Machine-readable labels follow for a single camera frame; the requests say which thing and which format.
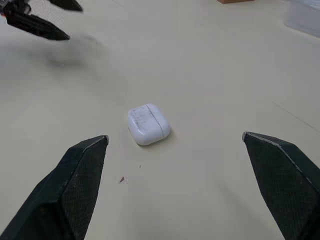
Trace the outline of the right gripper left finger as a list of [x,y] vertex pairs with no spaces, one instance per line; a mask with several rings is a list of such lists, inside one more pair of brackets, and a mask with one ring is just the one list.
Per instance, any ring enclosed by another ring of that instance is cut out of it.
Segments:
[[83,240],[99,194],[107,135],[70,147],[32,190],[2,240]]

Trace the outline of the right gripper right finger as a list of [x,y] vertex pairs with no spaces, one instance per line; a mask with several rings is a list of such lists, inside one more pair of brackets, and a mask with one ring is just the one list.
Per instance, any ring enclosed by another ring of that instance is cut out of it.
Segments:
[[320,169],[293,143],[254,132],[242,140],[260,193],[286,240],[320,238]]

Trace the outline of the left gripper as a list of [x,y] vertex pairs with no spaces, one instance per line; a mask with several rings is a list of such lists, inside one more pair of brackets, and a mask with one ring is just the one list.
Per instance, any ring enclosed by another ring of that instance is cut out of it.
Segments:
[[[63,10],[83,11],[76,0],[49,0],[49,2]],[[28,15],[31,11],[28,0],[0,0],[0,15],[6,18],[8,25],[47,40],[70,39],[69,35],[51,22],[33,14]]]

